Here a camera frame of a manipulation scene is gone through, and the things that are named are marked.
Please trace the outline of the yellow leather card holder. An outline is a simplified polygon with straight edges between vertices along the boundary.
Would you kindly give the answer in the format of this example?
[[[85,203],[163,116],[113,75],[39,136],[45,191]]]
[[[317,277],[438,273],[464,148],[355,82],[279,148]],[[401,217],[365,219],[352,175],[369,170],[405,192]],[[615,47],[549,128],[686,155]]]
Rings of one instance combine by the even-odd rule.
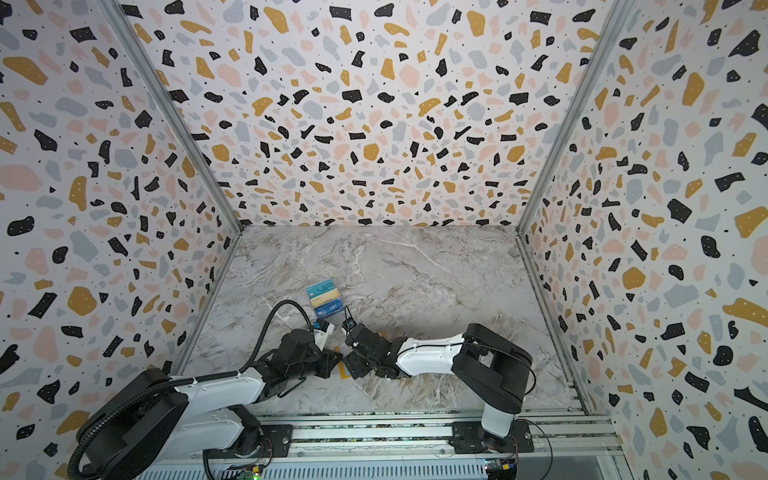
[[[348,379],[348,378],[350,378],[350,375],[347,373],[346,367],[343,364],[343,362],[340,362],[338,367],[339,367],[339,373],[340,373],[341,379]]]

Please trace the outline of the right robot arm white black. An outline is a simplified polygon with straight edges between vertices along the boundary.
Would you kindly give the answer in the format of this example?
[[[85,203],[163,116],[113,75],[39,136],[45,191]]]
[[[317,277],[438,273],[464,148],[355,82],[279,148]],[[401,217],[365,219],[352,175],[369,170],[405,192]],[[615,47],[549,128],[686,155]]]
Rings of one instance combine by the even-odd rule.
[[[484,402],[480,427],[486,448],[499,451],[511,441],[535,376],[532,357],[521,347],[478,323],[443,339],[388,340],[353,319],[343,323],[343,331],[351,348],[344,365],[353,378],[369,373],[391,380],[454,375]]]

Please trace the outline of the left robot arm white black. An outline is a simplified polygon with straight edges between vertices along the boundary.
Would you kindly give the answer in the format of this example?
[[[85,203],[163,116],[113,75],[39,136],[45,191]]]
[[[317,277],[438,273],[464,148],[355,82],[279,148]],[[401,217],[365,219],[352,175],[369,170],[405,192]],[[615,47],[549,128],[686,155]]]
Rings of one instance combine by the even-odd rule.
[[[71,479],[133,479],[158,460],[197,450],[255,449],[251,404],[284,397],[308,377],[327,379],[342,354],[295,329],[238,370],[172,377],[146,370],[80,427],[67,464]]]

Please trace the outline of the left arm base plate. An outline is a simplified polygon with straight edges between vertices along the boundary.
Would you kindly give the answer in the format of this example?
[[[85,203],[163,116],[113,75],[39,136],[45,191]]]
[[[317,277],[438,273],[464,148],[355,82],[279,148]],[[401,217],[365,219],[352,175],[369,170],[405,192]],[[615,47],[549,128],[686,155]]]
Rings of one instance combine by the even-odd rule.
[[[247,427],[233,446],[223,450],[210,450],[209,457],[248,463],[286,458],[292,444],[293,431],[294,427],[290,424]]]

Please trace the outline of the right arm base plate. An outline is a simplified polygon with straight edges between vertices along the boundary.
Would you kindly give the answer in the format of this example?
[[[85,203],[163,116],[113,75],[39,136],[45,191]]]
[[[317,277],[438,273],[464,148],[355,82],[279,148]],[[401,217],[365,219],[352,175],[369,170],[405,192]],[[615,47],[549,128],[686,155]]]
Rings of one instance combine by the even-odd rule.
[[[532,453],[534,444],[529,425],[513,421],[506,437],[496,437],[486,432],[479,421],[459,421],[451,424],[449,444],[456,454],[481,453]]]

